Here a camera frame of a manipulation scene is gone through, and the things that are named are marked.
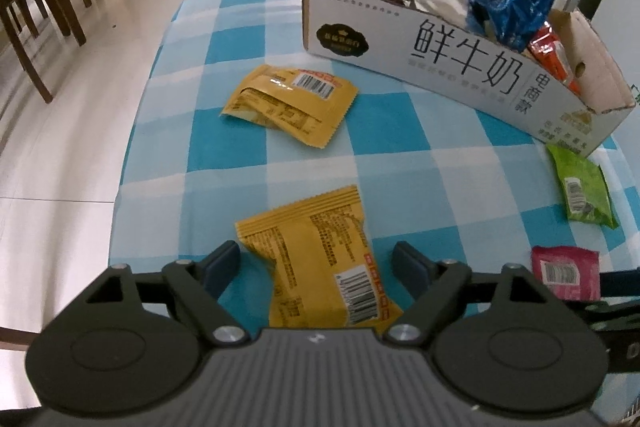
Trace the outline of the yellow snack packet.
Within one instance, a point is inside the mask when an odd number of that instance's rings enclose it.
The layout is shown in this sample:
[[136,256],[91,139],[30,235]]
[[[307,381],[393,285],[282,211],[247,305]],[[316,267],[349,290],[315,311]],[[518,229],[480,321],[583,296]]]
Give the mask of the yellow snack packet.
[[260,65],[233,91],[222,113],[279,129],[314,148],[325,148],[354,103],[358,88],[315,70]]
[[264,260],[273,329],[382,333],[401,314],[384,288],[364,233],[358,188],[349,185],[235,223],[242,245]]

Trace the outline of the purple pink snack packet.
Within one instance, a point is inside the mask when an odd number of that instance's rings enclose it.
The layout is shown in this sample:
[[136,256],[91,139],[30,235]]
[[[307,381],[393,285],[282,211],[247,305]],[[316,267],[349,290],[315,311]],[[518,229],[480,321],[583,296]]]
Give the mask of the purple pink snack packet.
[[574,246],[535,246],[532,269],[535,277],[561,300],[590,303],[601,297],[597,251]]

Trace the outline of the green snack packet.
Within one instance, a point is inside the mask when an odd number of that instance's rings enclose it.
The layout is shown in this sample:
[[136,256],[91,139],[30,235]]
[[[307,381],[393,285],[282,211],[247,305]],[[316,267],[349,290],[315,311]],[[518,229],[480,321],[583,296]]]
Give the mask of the green snack packet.
[[568,148],[547,144],[570,221],[618,228],[602,169]]

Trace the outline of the orange snack bag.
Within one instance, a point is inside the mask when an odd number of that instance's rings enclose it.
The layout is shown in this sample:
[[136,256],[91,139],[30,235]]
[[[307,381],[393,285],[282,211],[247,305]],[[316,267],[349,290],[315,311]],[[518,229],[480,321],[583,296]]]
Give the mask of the orange snack bag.
[[563,43],[549,22],[538,29],[527,47],[534,59],[564,87],[576,95],[582,94]]

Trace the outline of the silver foil snack packet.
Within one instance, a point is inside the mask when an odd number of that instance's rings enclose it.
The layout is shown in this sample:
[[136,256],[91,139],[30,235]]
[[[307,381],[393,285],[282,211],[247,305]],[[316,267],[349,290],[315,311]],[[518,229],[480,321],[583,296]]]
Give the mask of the silver foil snack packet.
[[469,28],[468,0],[387,0],[405,8],[417,10],[440,17],[450,24]]

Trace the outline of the blue checkered tablecloth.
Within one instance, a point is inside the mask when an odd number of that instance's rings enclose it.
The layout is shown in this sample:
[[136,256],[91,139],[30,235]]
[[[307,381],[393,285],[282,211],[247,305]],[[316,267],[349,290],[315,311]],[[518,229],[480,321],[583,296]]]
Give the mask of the blue checkered tablecloth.
[[[358,90],[329,144],[224,115],[262,64],[328,72]],[[397,79],[308,54],[302,0],[184,0],[172,13],[130,133],[110,259],[155,272],[200,260],[258,213],[347,185],[359,190],[386,293],[410,297],[390,254],[405,241],[477,272],[528,265],[536,246],[597,251],[601,268],[639,264],[639,192],[623,152],[592,153],[616,229],[570,221],[544,146],[570,130],[545,119],[525,133]]]

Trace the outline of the white cardboard milk box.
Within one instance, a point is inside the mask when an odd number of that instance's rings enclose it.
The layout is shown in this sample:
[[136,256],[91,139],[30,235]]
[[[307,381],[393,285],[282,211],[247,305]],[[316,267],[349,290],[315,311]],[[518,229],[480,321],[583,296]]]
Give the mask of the white cardboard milk box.
[[636,101],[581,12],[554,10],[549,20],[570,66],[582,72],[578,94],[532,58],[436,14],[386,0],[303,0],[303,43],[311,54],[452,98],[587,156]]

